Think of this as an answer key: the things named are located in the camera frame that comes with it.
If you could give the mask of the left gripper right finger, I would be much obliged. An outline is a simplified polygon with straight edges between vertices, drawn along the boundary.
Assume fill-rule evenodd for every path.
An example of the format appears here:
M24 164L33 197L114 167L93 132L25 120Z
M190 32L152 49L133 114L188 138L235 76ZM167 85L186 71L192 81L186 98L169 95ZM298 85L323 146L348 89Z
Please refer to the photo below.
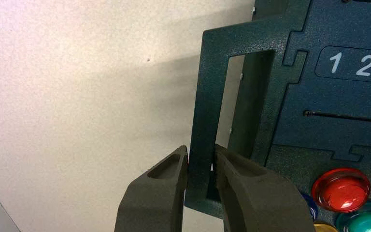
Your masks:
M214 153L225 231L315 231L308 204L289 179L220 145Z

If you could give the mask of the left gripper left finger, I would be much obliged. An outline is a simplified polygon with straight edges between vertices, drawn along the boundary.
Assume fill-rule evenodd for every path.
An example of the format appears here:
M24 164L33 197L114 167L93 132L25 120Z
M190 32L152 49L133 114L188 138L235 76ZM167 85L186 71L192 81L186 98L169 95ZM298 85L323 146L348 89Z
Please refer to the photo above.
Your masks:
M116 232L180 232L187 187L185 145L133 180L120 202Z

